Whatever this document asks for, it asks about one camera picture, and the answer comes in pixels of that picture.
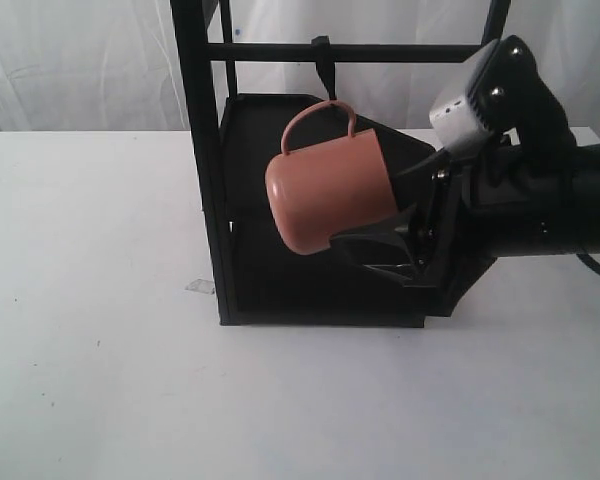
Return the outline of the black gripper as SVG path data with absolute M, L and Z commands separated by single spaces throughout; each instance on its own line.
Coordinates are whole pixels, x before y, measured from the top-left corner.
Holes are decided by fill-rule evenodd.
M 450 315 L 501 257 L 555 252 L 555 175 L 537 172 L 519 146 L 461 161 L 441 149 L 392 176 L 401 178 L 402 205 L 418 208 L 415 240 L 407 221 L 389 219 L 337 233 L 330 247 L 371 273 L 410 280 L 408 317 Z

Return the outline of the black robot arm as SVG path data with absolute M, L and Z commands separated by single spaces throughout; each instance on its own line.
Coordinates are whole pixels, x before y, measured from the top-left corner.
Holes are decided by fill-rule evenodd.
M 401 208 L 331 247 L 397 283 L 422 316 L 448 316 L 501 257 L 574 255 L 600 276 L 600 144 L 544 153 L 503 141 L 440 150 L 391 179 Z

